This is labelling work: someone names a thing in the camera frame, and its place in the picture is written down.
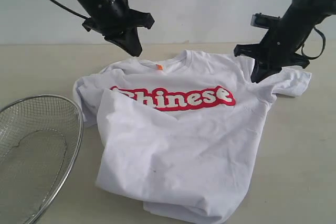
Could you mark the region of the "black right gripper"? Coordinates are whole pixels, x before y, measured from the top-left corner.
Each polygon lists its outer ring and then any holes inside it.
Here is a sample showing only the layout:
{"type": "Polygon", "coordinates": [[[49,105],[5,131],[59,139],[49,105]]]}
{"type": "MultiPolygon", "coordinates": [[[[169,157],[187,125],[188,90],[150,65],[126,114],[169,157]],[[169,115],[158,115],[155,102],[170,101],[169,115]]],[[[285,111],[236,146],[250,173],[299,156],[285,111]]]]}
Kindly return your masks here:
{"type": "Polygon", "coordinates": [[[309,60],[297,53],[309,34],[299,30],[271,28],[259,44],[237,44],[234,56],[256,58],[250,79],[260,83],[264,79],[279,73],[282,67],[307,67],[309,60]]]}

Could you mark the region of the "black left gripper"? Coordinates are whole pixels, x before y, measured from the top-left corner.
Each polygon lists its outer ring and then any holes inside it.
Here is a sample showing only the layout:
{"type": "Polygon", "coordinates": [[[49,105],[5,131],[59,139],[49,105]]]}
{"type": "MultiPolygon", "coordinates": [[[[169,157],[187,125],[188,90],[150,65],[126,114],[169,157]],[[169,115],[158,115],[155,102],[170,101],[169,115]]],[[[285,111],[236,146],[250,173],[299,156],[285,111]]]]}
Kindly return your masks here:
{"type": "Polygon", "coordinates": [[[82,23],[86,31],[96,31],[130,56],[140,56],[138,27],[152,28],[150,13],[131,9],[124,0],[81,0],[81,5],[89,14],[82,23]]]}

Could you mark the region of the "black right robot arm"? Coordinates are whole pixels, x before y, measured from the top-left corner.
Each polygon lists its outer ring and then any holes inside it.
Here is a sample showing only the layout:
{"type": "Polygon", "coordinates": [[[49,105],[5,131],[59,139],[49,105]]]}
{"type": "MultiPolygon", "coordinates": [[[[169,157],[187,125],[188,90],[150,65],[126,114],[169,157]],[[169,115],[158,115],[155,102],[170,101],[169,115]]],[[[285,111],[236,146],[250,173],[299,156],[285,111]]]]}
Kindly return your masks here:
{"type": "Polygon", "coordinates": [[[254,83],[279,73],[283,67],[306,68],[316,57],[297,51],[303,51],[312,31],[321,36],[323,44],[326,43],[325,35],[316,26],[332,15],[335,15],[335,0],[292,0],[282,17],[255,13],[250,24],[267,32],[258,44],[236,45],[234,56],[254,59],[250,76],[254,83]]]}

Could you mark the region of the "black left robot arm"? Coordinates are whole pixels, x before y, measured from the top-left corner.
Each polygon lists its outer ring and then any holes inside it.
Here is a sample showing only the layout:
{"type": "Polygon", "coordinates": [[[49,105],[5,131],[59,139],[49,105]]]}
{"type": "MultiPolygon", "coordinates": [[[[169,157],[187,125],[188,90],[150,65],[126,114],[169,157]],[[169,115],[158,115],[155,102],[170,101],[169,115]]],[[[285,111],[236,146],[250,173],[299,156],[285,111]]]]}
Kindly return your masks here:
{"type": "Polygon", "coordinates": [[[50,1],[82,18],[86,31],[100,33],[106,41],[133,57],[138,57],[142,52],[138,28],[151,29],[155,22],[150,13],[131,9],[129,0],[77,0],[88,16],[81,15],[56,0],[50,1]]]}

